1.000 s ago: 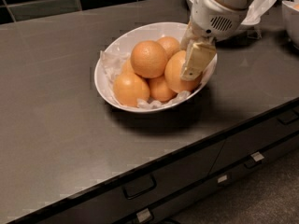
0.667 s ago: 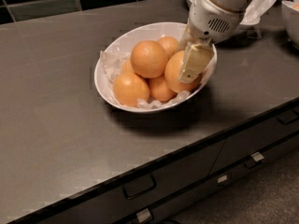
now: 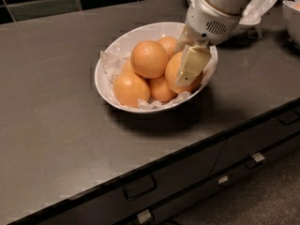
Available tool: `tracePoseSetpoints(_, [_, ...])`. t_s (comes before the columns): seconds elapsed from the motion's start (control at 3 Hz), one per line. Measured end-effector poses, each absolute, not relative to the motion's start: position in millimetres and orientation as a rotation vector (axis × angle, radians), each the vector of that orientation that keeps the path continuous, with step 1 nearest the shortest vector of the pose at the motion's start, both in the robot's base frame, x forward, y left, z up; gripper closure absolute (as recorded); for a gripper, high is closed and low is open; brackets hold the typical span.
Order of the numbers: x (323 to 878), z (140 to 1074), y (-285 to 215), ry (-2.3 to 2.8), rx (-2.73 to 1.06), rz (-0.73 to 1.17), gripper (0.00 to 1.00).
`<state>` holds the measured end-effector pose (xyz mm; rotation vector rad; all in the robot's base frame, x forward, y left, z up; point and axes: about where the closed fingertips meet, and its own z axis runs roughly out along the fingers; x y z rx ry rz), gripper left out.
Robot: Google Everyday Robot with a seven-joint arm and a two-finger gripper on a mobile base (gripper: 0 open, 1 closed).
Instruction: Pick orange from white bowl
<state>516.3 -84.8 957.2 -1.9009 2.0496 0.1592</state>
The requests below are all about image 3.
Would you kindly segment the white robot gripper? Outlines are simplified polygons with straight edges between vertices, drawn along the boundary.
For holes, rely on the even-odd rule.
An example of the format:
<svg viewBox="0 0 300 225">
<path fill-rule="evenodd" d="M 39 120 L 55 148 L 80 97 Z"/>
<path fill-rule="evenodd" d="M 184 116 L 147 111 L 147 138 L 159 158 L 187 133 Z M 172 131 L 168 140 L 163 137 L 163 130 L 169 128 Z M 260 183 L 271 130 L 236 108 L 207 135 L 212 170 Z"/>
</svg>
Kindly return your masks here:
<svg viewBox="0 0 300 225">
<path fill-rule="evenodd" d="M 187 10 L 186 27 L 174 47 L 175 53 L 183 52 L 176 77 L 178 85 L 191 85 L 211 60 L 210 49 L 194 45 L 194 40 L 218 45 L 230 36 L 240 18 L 240 14 L 218 8 L 209 0 L 191 1 Z"/>
</svg>

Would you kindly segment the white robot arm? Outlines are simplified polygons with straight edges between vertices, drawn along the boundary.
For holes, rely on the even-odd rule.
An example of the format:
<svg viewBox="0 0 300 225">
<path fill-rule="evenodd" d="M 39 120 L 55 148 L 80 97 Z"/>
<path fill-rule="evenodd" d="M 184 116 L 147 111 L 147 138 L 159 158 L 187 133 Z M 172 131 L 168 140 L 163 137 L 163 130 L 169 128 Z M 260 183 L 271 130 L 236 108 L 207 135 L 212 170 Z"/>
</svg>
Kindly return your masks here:
<svg viewBox="0 0 300 225">
<path fill-rule="evenodd" d="M 175 46 L 182 52 L 176 83 L 192 84 L 212 55 L 210 47 L 224 42 L 239 23 L 250 0 L 192 0 Z"/>
</svg>

